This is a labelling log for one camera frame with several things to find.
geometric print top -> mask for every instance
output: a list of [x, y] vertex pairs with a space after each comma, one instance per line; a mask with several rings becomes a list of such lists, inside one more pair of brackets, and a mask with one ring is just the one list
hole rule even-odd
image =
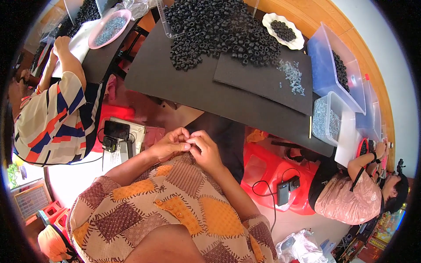
[[269, 221], [241, 222], [220, 186], [187, 152], [121, 187], [101, 176], [76, 199], [67, 232], [85, 262], [123, 262], [153, 229], [182, 224], [207, 263], [272, 263]]
[[95, 91], [92, 114], [81, 119], [79, 108], [87, 103], [82, 84], [73, 72], [43, 92], [22, 99], [15, 120], [14, 152], [36, 166], [67, 164], [85, 157], [86, 135], [95, 129], [101, 89]]

pink tray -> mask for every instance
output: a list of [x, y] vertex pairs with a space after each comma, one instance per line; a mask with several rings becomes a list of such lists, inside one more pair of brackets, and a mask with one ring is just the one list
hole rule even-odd
[[[104, 44], [100, 45], [100, 46], [96, 46], [95, 45], [95, 39], [97, 38], [97, 36], [99, 34], [102, 33], [102, 29], [104, 27], [104, 25], [107, 23], [108, 20], [113, 19], [115, 17], [124, 17], [126, 19], [126, 24], [123, 26], [123, 28], [115, 35], [113, 36], [110, 40], [108, 40], [107, 42], [105, 42]], [[126, 28], [127, 24], [129, 23], [131, 19], [131, 12], [127, 9], [123, 9], [123, 10], [119, 10], [116, 11], [112, 14], [109, 14], [107, 17], [104, 17], [104, 19], [102, 19], [101, 22], [99, 22], [98, 25], [96, 25], [96, 27], [92, 30], [91, 34], [89, 35], [89, 39], [88, 39], [88, 46], [90, 49], [98, 49], [98, 48], [102, 48], [105, 45], [108, 45], [109, 43], [113, 42], [117, 37], [119, 37], [121, 35], [121, 33], [123, 33], [124, 29]]]

smartphone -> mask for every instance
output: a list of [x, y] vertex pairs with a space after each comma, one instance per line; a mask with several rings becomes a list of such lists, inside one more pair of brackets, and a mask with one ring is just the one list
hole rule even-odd
[[125, 141], [129, 138], [130, 125], [125, 123], [113, 122], [106, 120], [104, 124], [104, 135], [123, 139]]

patchwork shirt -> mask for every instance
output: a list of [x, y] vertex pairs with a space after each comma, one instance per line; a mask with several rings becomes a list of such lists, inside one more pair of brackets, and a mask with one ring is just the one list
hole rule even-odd
[[205, 262], [277, 260], [267, 218], [241, 222], [190, 153], [153, 166], [129, 186], [97, 178], [69, 215], [69, 238], [85, 262], [123, 262], [149, 232], [170, 224], [187, 228]]

red plastic stool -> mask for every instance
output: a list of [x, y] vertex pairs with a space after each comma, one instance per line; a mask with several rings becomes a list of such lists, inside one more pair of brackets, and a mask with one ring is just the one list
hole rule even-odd
[[300, 187], [290, 192], [289, 201], [282, 206], [276, 206], [276, 210], [285, 212], [286, 210], [294, 207], [293, 211], [298, 214], [312, 215], [314, 211], [308, 211], [308, 190], [310, 183], [314, 177], [315, 171], [314, 164], [309, 164], [310, 168], [302, 167], [292, 161], [287, 161], [271, 152], [266, 150], [260, 145], [254, 143], [246, 143], [244, 145], [244, 177], [241, 181], [241, 187], [247, 194], [256, 201], [258, 204], [265, 207], [273, 208], [273, 199], [270, 196], [270, 191], [265, 183], [258, 183], [252, 186], [255, 182], [264, 180], [266, 181], [272, 193], [275, 193], [277, 184], [282, 181], [287, 181], [293, 176], [300, 177]]
[[[135, 110], [131, 107], [102, 104], [98, 131], [104, 128], [105, 121], [109, 120], [110, 117], [116, 117], [122, 120], [133, 120], [135, 117]], [[102, 143], [99, 142], [98, 138], [102, 141], [104, 139], [104, 133], [101, 132], [96, 137], [95, 145], [92, 148], [92, 151], [94, 152], [103, 151]]]
[[67, 228], [66, 228], [66, 221], [67, 221], [67, 216], [69, 215], [69, 211], [70, 209], [65, 209], [57, 218], [57, 220], [55, 221], [54, 225], [60, 229], [60, 231], [63, 233], [63, 235], [66, 237], [66, 239], [69, 241], [70, 243], [70, 239], [69, 239], [69, 235], [67, 233]]
[[43, 209], [51, 224], [54, 224], [57, 218], [65, 210], [66, 208], [62, 207], [58, 201], [52, 202], [49, 206]]

